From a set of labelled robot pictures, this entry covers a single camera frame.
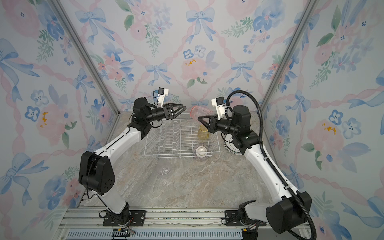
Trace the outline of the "yellow glass cup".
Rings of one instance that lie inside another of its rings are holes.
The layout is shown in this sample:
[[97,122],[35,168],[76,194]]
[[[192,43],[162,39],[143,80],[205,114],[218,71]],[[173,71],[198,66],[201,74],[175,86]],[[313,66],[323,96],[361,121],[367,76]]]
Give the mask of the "yellow glass cup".
[[209,138],[210,138],[210,133],[208,132],[208,129],[205,126],[200,125],[198,130],[198,139],[201,141],[205,141],[205,140],[208,140]]

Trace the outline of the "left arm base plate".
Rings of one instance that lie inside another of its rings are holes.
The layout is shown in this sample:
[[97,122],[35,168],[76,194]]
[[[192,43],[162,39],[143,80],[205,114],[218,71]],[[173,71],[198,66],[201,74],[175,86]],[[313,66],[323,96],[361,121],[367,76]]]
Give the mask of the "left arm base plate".
[[106,211],[104,217],[104,227],[142,227],[146,217],[145,210],[129,210],[117,215],[110,211]]

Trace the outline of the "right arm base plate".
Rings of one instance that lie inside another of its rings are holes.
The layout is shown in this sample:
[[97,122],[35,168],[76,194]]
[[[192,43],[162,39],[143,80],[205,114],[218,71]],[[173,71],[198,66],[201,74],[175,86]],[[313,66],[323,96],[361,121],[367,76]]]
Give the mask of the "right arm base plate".
[[225,216],[222,218],[222,224],[227,227],[250,227],[257,223],[261,223],[260,227],[266,227],[267,223],[259,220],[250,220],[245,213],[239,210],[226,210]]

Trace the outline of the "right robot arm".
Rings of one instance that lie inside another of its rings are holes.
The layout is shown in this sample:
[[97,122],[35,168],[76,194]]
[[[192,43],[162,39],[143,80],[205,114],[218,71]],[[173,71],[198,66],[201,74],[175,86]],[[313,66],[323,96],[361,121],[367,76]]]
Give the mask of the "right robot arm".
[[312,198],[307,192],[300,192],[290,184],[271,160],[262,143],[262,136],[251,130],[250,118],[237,121],[210,115],[198,117],[198,121],[210,133],[221,132],[232,136],[235,147],[262,177],[273,199],[272,205],[262,205],[255,201],[241,204],[239,218],[242,224],[258,227],[261,222],[268,223],[276,233],[289,232],[301,240],[302,237],[295,233],[293,228],[308,223],[311,231],[310,239],[315,240],[316,228],[310,217]]

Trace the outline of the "white ceramic bowl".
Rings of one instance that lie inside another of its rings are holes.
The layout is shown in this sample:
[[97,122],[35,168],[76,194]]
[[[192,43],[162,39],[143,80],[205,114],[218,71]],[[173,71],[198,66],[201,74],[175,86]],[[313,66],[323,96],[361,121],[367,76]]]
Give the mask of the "white ceramic bowl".
[[199,162],[204,162],[208,159],[208,150],[205,146],[196,146],[194,149],[194,159]]

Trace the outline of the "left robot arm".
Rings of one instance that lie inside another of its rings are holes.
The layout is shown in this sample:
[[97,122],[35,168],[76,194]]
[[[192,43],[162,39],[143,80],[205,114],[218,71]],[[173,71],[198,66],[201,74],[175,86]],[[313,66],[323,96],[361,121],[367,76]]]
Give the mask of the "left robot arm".
[[133,114],[127,128],[102,148],[81,156],[79,183],[92,192],[106,206],[106,217],[119,226],[131,221],[129,204],[115,187],[116,176],[113,165],[133,145],[143,140],[154,121],[173,120],[187,109],[182,104],[150,104],[146,98],[134,102]]

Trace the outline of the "clear glass cup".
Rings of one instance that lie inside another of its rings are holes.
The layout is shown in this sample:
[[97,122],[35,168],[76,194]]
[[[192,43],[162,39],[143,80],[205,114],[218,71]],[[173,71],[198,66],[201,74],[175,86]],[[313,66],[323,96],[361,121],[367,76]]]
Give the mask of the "clear glass cup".
[[158,174],[160,176],[167,176],[171,172],[171,167],[168,163],[158,164]]

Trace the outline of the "grey patterned plate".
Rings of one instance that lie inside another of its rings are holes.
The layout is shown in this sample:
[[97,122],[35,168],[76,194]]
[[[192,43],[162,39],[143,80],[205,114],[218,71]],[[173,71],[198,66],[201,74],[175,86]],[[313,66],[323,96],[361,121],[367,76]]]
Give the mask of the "grey patterned plate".
[[234,155],[241,155],[241,151],[234,145],[232,135],[227,134],[224,137],[225,148]]

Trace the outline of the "white wire dish rack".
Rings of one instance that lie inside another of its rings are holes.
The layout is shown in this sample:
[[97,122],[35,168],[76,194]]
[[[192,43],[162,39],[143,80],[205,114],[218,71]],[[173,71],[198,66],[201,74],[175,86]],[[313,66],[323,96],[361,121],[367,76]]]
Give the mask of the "white wire dish rack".
[[208,140],[199,140],[200,125],[189,114],[181,114],[174,120],[164,121],[160,127],[151,129],[147,135],[145,155],[157,159],[194,158],[194,149],[200,145],[207,148],[209,157],[219,153],[219,136],[210,133]]

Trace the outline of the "pink glass cup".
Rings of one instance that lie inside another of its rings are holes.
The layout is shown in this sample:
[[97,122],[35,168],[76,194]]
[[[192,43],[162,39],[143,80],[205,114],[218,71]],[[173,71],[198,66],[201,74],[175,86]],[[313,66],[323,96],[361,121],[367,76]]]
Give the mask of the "pink glass cup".
[[206,107],[202,106],[193,106],[190,111],[190,117],[198,121],[198,117],[213,115],[214,112]]

